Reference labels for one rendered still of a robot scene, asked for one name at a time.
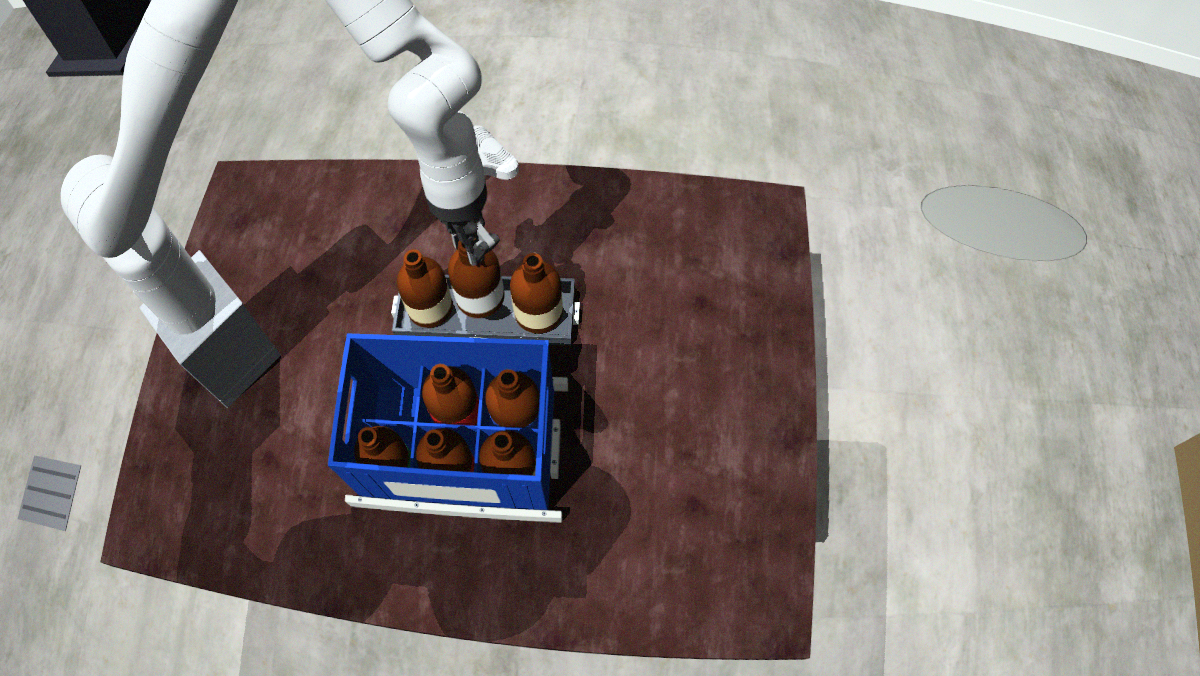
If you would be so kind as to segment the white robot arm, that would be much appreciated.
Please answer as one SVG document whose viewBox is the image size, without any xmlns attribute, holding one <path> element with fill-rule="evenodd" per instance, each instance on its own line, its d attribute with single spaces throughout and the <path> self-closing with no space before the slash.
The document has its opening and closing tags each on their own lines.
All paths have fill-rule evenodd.
<svg viewBox="0 0 1200 676">
<path fill-rule="evenodd" d="M 388 110 L 416 149 L 424 192 L 433 205 L 470 204 L 484 191 L 484 175 L 517 177 L 514 155 L 460 110 L 482 83 L 468 50 L 420 14 L 412 0 L 326 2 L 372 61 L 385 62 L 404 50 L 422 60 L 392 86 Z M 61 189 L 62 210 L 89 249 L 178 334 L 204 327 L 216 297 L 154 201 L 190 100 L 236 4 L 149 4 L 125 62 L 114 157 L 80 160 Z"/>
</svg>

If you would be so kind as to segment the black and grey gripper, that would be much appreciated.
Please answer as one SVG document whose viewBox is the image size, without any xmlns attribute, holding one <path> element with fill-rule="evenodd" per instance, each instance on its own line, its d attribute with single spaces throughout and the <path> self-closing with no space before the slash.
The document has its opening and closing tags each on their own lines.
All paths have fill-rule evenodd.
<svg viewBox="0 0 1200 676">
<path fill-rule="evenodd" d="M 478 196 L 478 199 L 466 207 L 457 209 L 443 209 L 433 205 L 427 199 L 430 211 L 436 216 L 436 219 L 440 219 L 439 221 L 448 227 L 448 232 L 452 235 L 454 247 L 458 250 L 460 241 L 466 245 L 466 252 L 472 267 L 475 267 L 484 261 L 485 253 L 488 253 L 500 241 L 500 238 L 496 233 L 492 234 L 490 232 L 488 234 L 487 231 L 485 231 L 482 210 L 486 201 L 486 183 L 484 185 L 484 191 Z"/>
</svg>

